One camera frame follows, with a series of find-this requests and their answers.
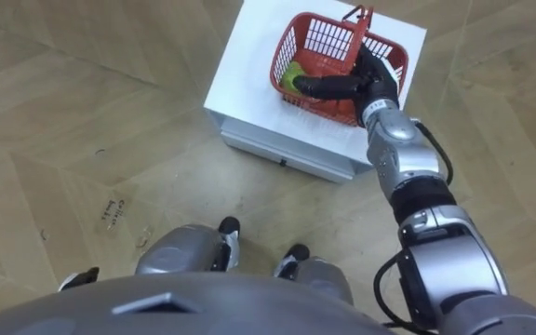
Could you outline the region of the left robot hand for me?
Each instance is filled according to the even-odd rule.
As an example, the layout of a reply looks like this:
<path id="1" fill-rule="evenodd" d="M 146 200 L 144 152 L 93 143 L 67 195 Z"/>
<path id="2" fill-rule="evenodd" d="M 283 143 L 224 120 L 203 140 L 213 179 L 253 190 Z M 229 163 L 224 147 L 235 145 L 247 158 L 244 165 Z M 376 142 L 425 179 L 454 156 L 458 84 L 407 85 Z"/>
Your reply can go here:
<path id="1" fill-rule="evenodd" d="M 59 291 L 95 283 L 98 281 L 99 273 L 99 267 L 91 267 L 84 272 L 71 274 L 62 281 Z"/>

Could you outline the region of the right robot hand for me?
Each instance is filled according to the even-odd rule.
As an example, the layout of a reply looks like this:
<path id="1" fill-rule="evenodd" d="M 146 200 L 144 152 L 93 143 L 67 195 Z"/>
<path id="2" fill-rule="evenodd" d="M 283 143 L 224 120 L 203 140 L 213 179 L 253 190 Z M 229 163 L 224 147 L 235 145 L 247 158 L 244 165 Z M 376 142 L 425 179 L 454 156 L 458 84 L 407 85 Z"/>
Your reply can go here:
<path id="1" fill-rule="evenodd" d="M 365 44 L 361 44 L 355 65 L 347 75 L 322 77 L 298 75 L 292 85 L 305 97 L 322 101 L 350 100 L 355 121 L 364 127 L 364 112 L 376 101 L 391 101 L 398 108 L 398 88 L 395 79 L 382 60 L 374 56 Z"/>

